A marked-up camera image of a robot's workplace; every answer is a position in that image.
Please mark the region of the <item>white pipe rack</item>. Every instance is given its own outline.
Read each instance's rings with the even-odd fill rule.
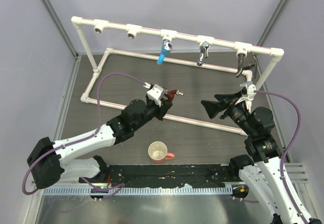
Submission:
[[[97,66],[95,59],[93,57],[93,54],[91,52],[91,49],[89,47],[89,44],[87,42],[87,39],[82,31],[82,25],[94,26],[94,30],[96,33],[102,33],[102,31],[104,29],[109,29],[109,28],[124,30],[127,32],[128,37],[131,39],[134,39],[136,37],[136,35],[143,33],[143,34],[161,36],[163,38],[163,40],[167,39],[168,41],[171,41],[172,39],[181,39],[181,40],[196,42],[198,44],[202,44],[203,42],[206,41],[211,46],[231,48],[236,51],[236,54],[242,53],[242,52],[245,54],[252,52],[252,53],[270,55],[270,57],[271,57],[270,63],[268,64],[268,66],[264,70],[263,74],[260,76],[258,82],[256,83],[257,90],[259,90],[261,88],[261,86],[263,85],[263,83],[265,82],[265,80],[267,79],[267,77],[269,76],[271,71],[273,70],[276,63],[279,62],[281,60],[282,56],[284,55],[283,49],[279,49],[279,48],[258,47],[258,46],[253,46],[252,44],[247,44],[247,43],[230,42],[230,41],[215,39],[210,36],[190,35],[190,34],[179,33],[174,30],[164,30],[164,29],[158,30],[158,29],[142,27],[139,25],[119,24],[119,23],[109,22],[106,20],[85,19],[85,18],[75,17],[75,16],[73,16],[71,18],[71,21],[73,23],[73,26],[76,28],[76,31],[80,37],[80,40],[83,44],[83,47],[86,51],[86,54],[89,58],[89,61],[91,63],[91,66],[92,66],[93,72],[94,72],[85,92],[81,96],[82,102],[91,103],[91,104],[97,104],[97,100],[90,98],[89,93],[92,90],[92,87],[93,87],[96,79],[99,77],[102,67],[104,66],[104,64],[107,60],[107,57],[110,54],[133,56],[133,57],[138,57],[138,58],[152,59],[155,61],[157,61],[158,56],[107,48],[104,52],[104,55],[103,55],[100,63]],[[229,73],[237,72],[236,68],[229,68],[229,67],[217,66],[217,65],[212,65],[212,64],[203,64],[201,67],[198,67],[195,62],[174,59],[174,58],[167,58],[167,57],[164,59],[164,62],[176,63],[176,64],[182,64],[182,65],[188,65],[188,66],[195,66],[197,68],[213,69],[213,70],[229,72]],[[252,72],[250,70],[244,70],[242,74],[246,77],[247,81],[251,81]],[[247,104],[248,110],[251,110],[252,102],[246,101],[246,104]],[[111,107],[111,108],[116,108],[116,109],[124,109],[125,108],[124,105],[107,102],[107,101],[100,101],[100,105]],[[203,122],[203,121],[199,121],[199,120],[188,119],[188,118],[183,118],[183,117],[174,116],[174,115],[165,115],[164,118],[173,120],[173,121],[177,121],[177,122],[188,123],[188,124],[203,126],[203,127],[207,127],[207,128],[223,130],[223,131],[237,133],[237,134],[246,136],[246,134],[240,128],[212,124],[209,122]]]

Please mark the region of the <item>vertical pipe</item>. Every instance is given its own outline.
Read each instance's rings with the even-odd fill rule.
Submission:
[[[97,64],[96,64],[96,61],[95,61],[93,55],[92,55],[91,49],[90,49],[90,47],[89,47],[89,45],[88,45],[87,39],[86,39],[86,37],[85,37],[85,34],[84,34],[83,31],[82,31],[81,26],[80,26],[79,28],[77,28],[76,31],[77,31],[77,34],[78,34],[79,37],[80,37],[80,40],[81,40],[81,42],[82,42],[83,47],[84,47],[85,50],[86,50],[86,54],[87,54],[87,56],[88,56],[88,58],[89,58],[89,60],[90,60],[90,64],[91,64],[91,66],[92,66],[93,71],[94,71],[94,72],[98,71],[98,66],[97,66]]]
[[[265,80],[268,78],[269,74],[271,73],[271,71],[273,70],[273,68],[275,67],[276,64],[277,64],[277,61],[274,61],[273,58],[271,58],[270,63],[268,64],[266,69],[263,71],[263,73],[260,76],[257,84],[255,85],[257,90],[259,90],[261,88],[261,86],[263,85]]]

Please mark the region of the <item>reflective floor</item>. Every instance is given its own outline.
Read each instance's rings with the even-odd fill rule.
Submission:
[[[58,213],[58,210],[71,211]],[[86,196],[44,196],[36,224],[45,223],[269,224],[269,221],[260,204],[223,195],[116,196],[96,203]]]

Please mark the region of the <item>gray wall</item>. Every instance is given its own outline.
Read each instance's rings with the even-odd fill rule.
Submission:
[[[50,0],[78,52],[84,52],[71,24],[72,16],[138,24],[183,33],[257,43],[279,0]],[[119,30],[95,34],[86,27],[93,52],[107,47],[125,50],[159,50],[161,38],[139,35],[134,40]],[[198,44],[177,41],[174,49],[198,49]]]
[[[0,216],[20,224],[26,159],[54,132],[73,57],[40,0],[2,0],[0,15]]]
[[[302,162],[324,219],[324,101],[323,41],[324,0],[290,0],[264,44],[285,50],[266,84],[269,91],[288,96],[301,111],[302,125],[291,156]],[[261,57],[262,66],[268,58]],[[292,107],[273,98],[275,112],[286,142],[295,129],[297,116]]]

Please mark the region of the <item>cup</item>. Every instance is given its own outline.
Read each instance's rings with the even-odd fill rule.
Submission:
[[[148,155],[155,163],[162,163],[165,160],[172,160],[175,157],[173,153],[168,152],[166,144],[161,141],[153,142],[148,147]]]

